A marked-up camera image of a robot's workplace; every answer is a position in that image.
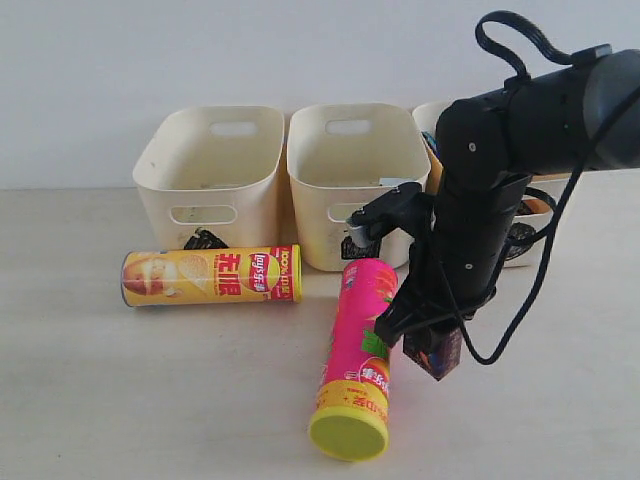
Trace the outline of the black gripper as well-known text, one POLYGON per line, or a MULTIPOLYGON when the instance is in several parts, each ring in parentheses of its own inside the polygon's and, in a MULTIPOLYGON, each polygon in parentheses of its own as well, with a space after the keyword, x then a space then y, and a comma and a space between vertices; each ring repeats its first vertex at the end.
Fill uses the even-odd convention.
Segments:
MULTIPOLYGON (((530 177, 509 174, 490 190, 473 191, 446 173, 431 214, 429 251, 386 310, 374 333, 387 345, 401 337, 414 346, 439 346, 459 328, 451 302, 463 310, 479 307, 493 290, 492 275, 530 177)), ((421 240, 433 196, 406 182, 355 210, 346 220, 359 248, 396 229, 421 240)))

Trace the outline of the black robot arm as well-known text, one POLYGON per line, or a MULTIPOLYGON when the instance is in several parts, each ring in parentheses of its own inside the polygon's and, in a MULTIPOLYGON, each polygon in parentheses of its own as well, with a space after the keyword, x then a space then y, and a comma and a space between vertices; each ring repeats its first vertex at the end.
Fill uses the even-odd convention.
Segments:
POLYGON ((392 188, 349 218, 365 245, 396 229, 413 238, 409 273, 377 318, 394 345, 414 334, 431 351, 495 292, 507 235, 535 176, 639 164, 639 53, 580 52, 572 66, 454 101, 436 124, 435 194, 392 188))

